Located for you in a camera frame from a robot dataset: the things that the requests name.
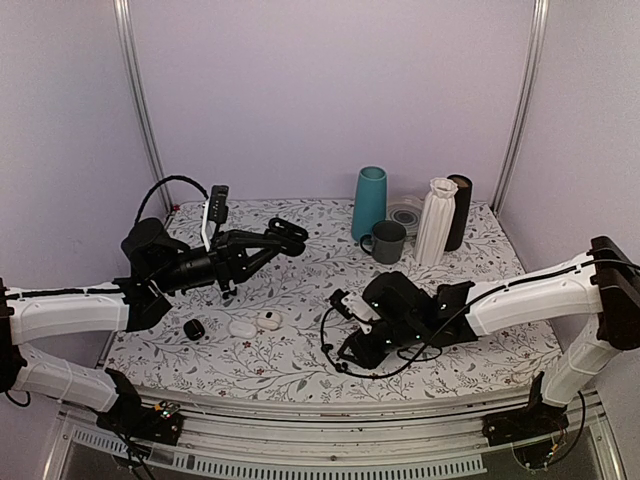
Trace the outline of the black earbuds charging case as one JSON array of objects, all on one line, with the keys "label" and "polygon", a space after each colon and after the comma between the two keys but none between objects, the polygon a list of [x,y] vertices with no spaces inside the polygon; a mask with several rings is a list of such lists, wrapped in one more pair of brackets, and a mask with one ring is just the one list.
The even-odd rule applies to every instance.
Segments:
[{"label": "black earbuds charging case", "polygon": [[266,234],[277,240],[280,253],[289,257],[300,256],[309,239],[306,229],[278,217],[269,220]]}]

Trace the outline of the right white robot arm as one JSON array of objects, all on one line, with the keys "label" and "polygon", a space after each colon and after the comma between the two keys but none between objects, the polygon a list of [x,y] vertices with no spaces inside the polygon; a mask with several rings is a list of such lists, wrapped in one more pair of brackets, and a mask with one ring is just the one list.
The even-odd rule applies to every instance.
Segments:
[{"label": "right white robot arm", "polygon": [[429,295],[391,271],[360,294],[335,291],[330,303],[360,325],[338,350],[339,372],[351,365],[373,370],[390,353],[418,344],[446,348],[521,324],[588,316],[533,387],[536,399],[518,412],[517,427],[527,436],[552,424],[555,408],[565,407],[611,359],[639,346],[639,267],[606,236],[564,263],[511,279],[443,284]]}]

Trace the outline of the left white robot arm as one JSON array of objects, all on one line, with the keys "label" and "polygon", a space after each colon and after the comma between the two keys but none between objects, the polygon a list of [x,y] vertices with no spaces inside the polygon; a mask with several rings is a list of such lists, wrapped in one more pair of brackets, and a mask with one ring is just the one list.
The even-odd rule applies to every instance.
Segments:
[{"label": "left white robot arm", "polygon": [[305,250],[305,229],[280,218],[262,233],[229,230],[192,248],[172,238],[157,218],[137,222],[122,241],[130,274],[94,287],[1,289],[1,390],[39,393],[107,413],[128,434],[148,426],[148,412],[127,377],[88,369],[32,346],[41,338],[89,331],[137,332],[156,326],[178,292],[218,285],[236,295],[279,254]]}]

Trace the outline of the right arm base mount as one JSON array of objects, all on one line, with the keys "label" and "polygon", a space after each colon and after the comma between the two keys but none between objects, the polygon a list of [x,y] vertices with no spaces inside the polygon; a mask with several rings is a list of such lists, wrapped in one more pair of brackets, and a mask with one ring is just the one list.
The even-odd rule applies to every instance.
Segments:
[{"label": "right arm base mount", "polygon": [[482,418],[482,434],[490,446],[560,432],[569,426],[567,407],[552,406],[544,401],[543,378],[543,372],[534,378],[524,407],[488,414]]}]

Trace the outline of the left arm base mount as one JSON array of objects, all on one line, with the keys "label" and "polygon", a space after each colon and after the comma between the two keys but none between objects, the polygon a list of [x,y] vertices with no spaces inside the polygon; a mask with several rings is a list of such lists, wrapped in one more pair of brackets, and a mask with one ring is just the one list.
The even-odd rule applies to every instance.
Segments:
[{"label": "left arm base mount", "polygon": [[142,405],[141,398],[124,374],[107,368],[118,394],[107,412],[98,412],[96,425],[123,437],[176,446],[182,432],[184,416],[181,406],[162,400],[154,406]]}]

